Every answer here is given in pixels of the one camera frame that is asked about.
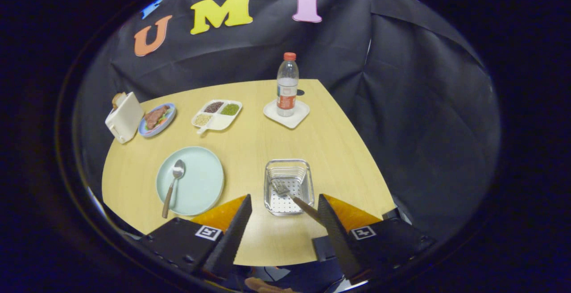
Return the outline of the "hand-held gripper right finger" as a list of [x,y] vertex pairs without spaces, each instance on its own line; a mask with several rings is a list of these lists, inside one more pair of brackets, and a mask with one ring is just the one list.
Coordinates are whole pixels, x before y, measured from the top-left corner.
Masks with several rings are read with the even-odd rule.
[[420,260],[436,240],[400,217],[383,219],[327,194],[318,214],[345,278],[392,280]]

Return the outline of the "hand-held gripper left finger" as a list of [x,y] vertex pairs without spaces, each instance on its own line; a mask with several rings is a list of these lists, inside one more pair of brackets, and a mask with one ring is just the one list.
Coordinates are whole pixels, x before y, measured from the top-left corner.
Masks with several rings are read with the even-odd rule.
[[192,220],[173,218],[140,239],[153,256],[181,272],[225,279],[252,213],[251,195],[212,208]]

